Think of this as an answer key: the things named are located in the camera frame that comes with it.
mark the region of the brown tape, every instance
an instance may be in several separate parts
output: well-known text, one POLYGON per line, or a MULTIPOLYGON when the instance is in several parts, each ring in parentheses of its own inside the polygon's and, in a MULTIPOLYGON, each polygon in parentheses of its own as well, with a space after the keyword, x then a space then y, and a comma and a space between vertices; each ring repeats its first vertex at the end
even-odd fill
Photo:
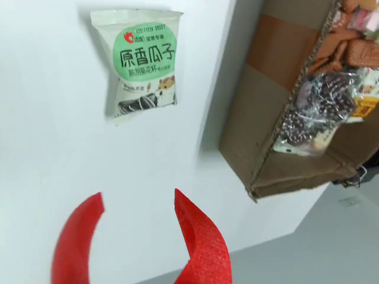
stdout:
POLYGON ((319 31, 261 15, 247 64, 292 92, 319 31))
POLYGON ((321 30, 335 0, 265 0, 262 13, 303 27, 321 30))
POLYGON ((335 31, 339 28, 345 28, 348 26, 347 22, 347 16, 346 13, 340 11, 339 12, 339 20, 337 22, 334 22, 333 25, 331 26, 330 30, 335 31))

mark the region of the snack package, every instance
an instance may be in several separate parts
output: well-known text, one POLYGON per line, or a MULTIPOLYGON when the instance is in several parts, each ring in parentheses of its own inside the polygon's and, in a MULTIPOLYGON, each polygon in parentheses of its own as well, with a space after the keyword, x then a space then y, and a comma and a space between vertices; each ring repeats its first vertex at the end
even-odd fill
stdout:
POLYGON ((357 73, 361 75, 362 81, 354 96, 357 109, 352 117, 364 118, 379 103, 379 68, 363 67, 357 73))
POLYGON ((133 112, 176 103, 175 57, 182 13, 141 9, 91 12, 119 78, 115 124, 133 112))
POLYGON ((379 8, 378 0, 359 0, 359 5, 367 10, 374 11, 379 8))
POLYGON ((355 111, 361 78, 356 73, 324 73, 308 78, 284 119, 274 150, 301 156, 325 152, 338 127, 355 111))

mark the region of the biscuit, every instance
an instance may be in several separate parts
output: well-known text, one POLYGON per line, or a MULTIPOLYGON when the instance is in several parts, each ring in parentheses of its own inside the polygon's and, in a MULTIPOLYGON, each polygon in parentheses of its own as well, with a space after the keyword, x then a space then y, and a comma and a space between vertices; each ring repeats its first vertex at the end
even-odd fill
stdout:
POLYGON ((311 83, 309 103, 290 110, 282 125, 281 139, 292 146, 310 143, 318 133, 334 129, 356 108, 350 91, 356 81, 349 74, 322 74, 311 83))
POLYGON ((379 44, 366 40, 350 41, 346 61, 351 66, 379 67, 379 44))
POLYGON ((344 13, 345 16, 341 16, 340 20, 336 23, 334 23, 331 28, 330 28, 330 31, 334 31, 335 33, 339 32, 339 31, 343 31, 345 29, 348 28, 350 22, 353 20, 354 18, 354 13, 344 13))
POLYGON ((317 69, 315 72, 313 72, 313 74, 320 75, 322 73, 341 72, 341 71, 343 71, 342 64, 339 61, 332 61, 322 66, 320 69, 317 69))
POLYGON ((356 30, 343 28, 336 33, 329 33, 315 56, 315 60, 331 56, 341 41, 360 38, 362 34, 356 30))

